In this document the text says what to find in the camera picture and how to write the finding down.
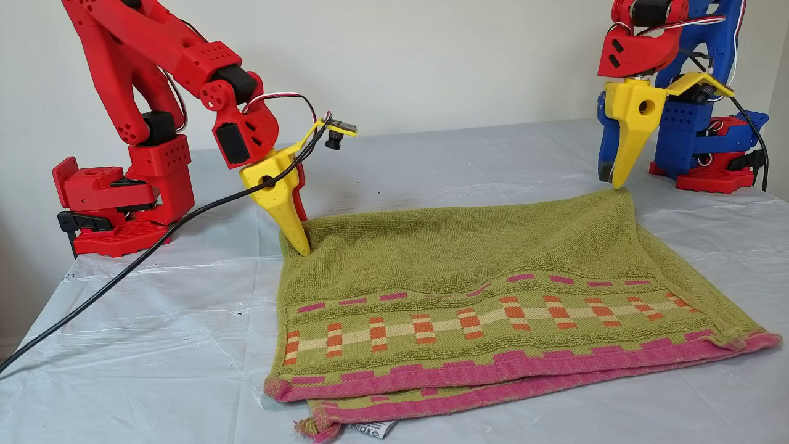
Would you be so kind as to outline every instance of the green towel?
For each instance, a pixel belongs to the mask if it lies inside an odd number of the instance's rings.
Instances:
[[[456,412],[780,343],[635,224],[626,190],[305,222],[264,391],[341,423]]]

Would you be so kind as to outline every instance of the towel tag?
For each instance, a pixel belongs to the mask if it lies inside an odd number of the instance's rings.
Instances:
[[[375,423],[350,424],[348,427],[361,433],[366,433],[373,438],[384,439],[389,434],[389,430],[397,423],[394,421],[376,421]]]

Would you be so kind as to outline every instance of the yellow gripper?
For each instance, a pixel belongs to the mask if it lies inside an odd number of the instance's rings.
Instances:
[[[645,78],[626,78],[623,83],[605,84],[605,114],[619,121],[619,150],[612,178],[614,188],[624,185],[644,144],[660,123],[666,97],[679,96],[698,84],[714,86],[718,96],[734,96],[734,92],[707,73],[686,73],[668,88],[656,88]]]
[[[271,150],[265,159],[241,169],[238,174],[241,176],[244,186],[252,188],[263,183],[265,179],[276,177],[285,171],[293,163],[295,153],[307,143],[310,134],[321,126],[326,126],[327,130],[336,133],[356,137],[355,126],[334,119],[329,119],[328,122],[319,120],[298,143],[285,149]],[[268,211],[299,254],[307,256],[310,253],[309,241],[294,205],[294,189],[298,185],[298,171],[294,168],[274,186],[253,193],[252,199]]]

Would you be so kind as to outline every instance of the white plastic sheet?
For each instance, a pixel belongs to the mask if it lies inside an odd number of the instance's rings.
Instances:
[[[310,217],[571,198],[606,186],[596,178],[600,135],[585,120],[346,140],[306,162],[302,195]],[[789,205],[755,189],[676,190],[646,174],[652,151],[628,181],[638,222],[765,328],[789,334]],[[241,189],[218,152],[193,157],[198,202]],[[133,259],[80,257],[28,339]],[[309,416],[306,404],[261,393],[281,265],[276,226],[250,199],[194,220],[0,379],[0,442],[304,442],[293,422]],[[387,442],[784,444],[788,374],[779,348],[403,420]],[[348,430],[340,439],[378,442]]]

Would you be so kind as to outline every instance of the mounting hole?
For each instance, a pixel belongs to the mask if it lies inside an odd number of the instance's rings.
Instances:
[[[272,180],[272,179],[273,179],[273,177],[271,177],[270,175],[265,175],[265,176],[260,178],[260,182],[258,182],[258,185],[260,185],[263,182],[266,182],[267,180]],[[273,189],[275,186],[277,186],[276,183],[274,185],[267,186],[266,188],[264,188],[261,191],[269,191],[269,190]]]
[[[655,112],[655,102],[644,100],[638,105],[638,112],[640,112],[641,115],[652,115]]]

